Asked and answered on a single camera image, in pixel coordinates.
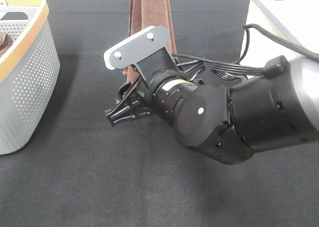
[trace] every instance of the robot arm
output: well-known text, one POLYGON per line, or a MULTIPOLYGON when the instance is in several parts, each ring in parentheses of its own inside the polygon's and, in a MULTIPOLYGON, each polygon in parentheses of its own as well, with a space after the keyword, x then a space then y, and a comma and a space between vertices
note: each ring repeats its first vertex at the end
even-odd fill
POLYGON ((179 144, 228 165, 319 140, 319 63, 279 56, 262 69, 243 67, 243 74, 258 75, 247 79, 235 65, 236 75, 217 62, 213 73, 221 82, 206 84, 197 79, 205 59, 178 64, 165 47, 169 38, 165 27, 150 26, 105 52, 108 69, 132 65, 140 73, 120 89, 118 106, 106 111, 112 125, 154 112, 179 144))

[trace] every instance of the gray plastic basket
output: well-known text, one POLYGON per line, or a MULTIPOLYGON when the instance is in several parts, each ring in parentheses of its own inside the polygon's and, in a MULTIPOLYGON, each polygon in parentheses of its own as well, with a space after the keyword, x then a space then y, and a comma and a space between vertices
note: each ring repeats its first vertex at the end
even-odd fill
POLYGON ((0 154, 23 147, 49 102, 60 63, 45 0, 2 0, 0 15, 23 12, 27 20, 0 20, 12 46, 0 58, 0 154))

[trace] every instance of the brown cloth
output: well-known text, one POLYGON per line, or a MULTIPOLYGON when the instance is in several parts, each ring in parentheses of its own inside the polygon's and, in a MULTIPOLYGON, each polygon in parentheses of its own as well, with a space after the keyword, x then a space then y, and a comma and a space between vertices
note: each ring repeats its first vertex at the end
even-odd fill
POLYGON ((8 41, 8 34, 5 32, 0 32, 0 57, 9 49, 11 44, 8 41))
MULTIPOLYGON (((131 0, 129 34, 133 35, 151 25, 163 25, 170 30, 171 41, 167 48, 171 52, 176 52, 169 0, 131 0)), ((127 74, 127 81, 130 83, 139 76, 132 67, 126 68, 123 74, 127 74)))

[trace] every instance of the black fabric surface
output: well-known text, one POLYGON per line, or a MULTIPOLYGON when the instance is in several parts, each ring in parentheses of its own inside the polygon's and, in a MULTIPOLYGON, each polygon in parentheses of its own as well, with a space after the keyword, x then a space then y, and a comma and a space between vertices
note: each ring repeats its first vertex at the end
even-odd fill
MULTIPOLYGON (((125 77, 103 52, 127 37, 129 0, 47 1, 61 69, 30 142, 0 156, 0 227, 318 226, 318 144, 227 166, 157 116, 112 128, 125 77)), ((237 59, 248 1, 171 0, 178 51, 237 59)))

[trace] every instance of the black wire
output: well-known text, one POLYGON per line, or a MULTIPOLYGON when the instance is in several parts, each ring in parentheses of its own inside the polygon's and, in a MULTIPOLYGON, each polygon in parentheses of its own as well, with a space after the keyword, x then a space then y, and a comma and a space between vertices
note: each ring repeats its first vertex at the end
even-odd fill
POLYGON ((319 54, 318 53, 312 52, 312 51, 310 51, 302 46, 296 45, 296 44, 289 42, 283 38, 280 38, 280 37, 272 34, 271 32, 263 29, 261 26, 259 26, 257 24, 248 24, 248 25, 244 25, 243 27, 246 31, 245 49, 243 51, 243 54, 239 57, 239 59, 237 59, 236 61, 234 61, 232 63, 213 61, 213 60, 209 60, 206 58, 201 58, 201 57, 196 57, 196 56, 191 56, 191 55, 186 55, 186 54, 180 54, 180 53, 172 53, 172 55, 184 57, 184 58, 188 58, 188 59, 193 59, 193 61, 178 64, 179 67, 193 65, 193 64, 198 63, 197 65, 188 69, 187 72, 191 72, 191 71, 197 69, 198 67, 200 67, 200 65, 202 64, 201 62, 207 62, 207 63, 211 64, 211 71, 214 74, 216 74, 217 76, 219 76, 225 80, 233 80, 236 78, 236 75, 261 76, 264 73, 263 68, 239 65, 239 63, 244 59, 244 57, 246 56, 246 54, 248 52, 248 48, 249 48, 249 44, 250 44, 249 29, 254 28, 257 31, 259 31, 262 35, 269 38, 270 40, 272 40, 272 41, 274 41, 274 42, 276 42, 276 43, 278 43, 286 48, 289 48, 293 51, 296 51, 296 52, 308 57, 309 59, 311 59, 313 61, 319 62, 319 54))
POLYGON ((248 52, 248 48, 249 48, 249 43, 250 43, 250 31, 249 28, 245 28, 246 31, 246 45, 245 45, 245 50, 243 52, 243 54, 241 55, 241 57, 239 59, 237 59, 236 61, 232 62, 232 64, 239 64, 246 56, 247 52, 248 52))
POLYGON ((205 67, 202 66, 200 69, 198 69, 193 76, 191 77, 190 81, 195 80, 201 73, 203 73, 203 71, 205 71, 205 67))
POLYGON ((177 66, 190 66, 190 65, 194 65, 194 64, 197 64, 201 61, 199 60, 194 60, 194 61, 189 61, 189 62, 184 62, 184 63, 180 63, 180 64, 177 64, 177 66))
POLYGON ((198 64, 192 66, 192 67, 189 68, 189 69, 187 69, 187 70, 185 71, 185 73, 190 73, 190 72, 192 72, 192 71, 198 69, 198 68, 201 67, 201 66, 203 66, 203 63, 202 63, 202 62, 200 62, 200 63, 198 63, 198 64))
POLYGON ((248 25, 244 25, 243 26, 245 29, 250 29, 250 28, 254 28, 256 29, 258 32, 260 32, 262 35, 264 35, 265 37, 269 38, 270 40, 290 49, 293 50, 295 52, 298 52, 306 57, 308 57, 310 60, 313 60, 315 62, 319 62, 319 54, 312 52, 306 48, 304 48, 303 46, 299 46, 296 45, 290 41, 287 41, 281 37, 278 37, 274 34, 272 34, 271 32, 265 30, 264 28, 262 28, 261 26, 257 25, 257 24, 248 24, 248 25))

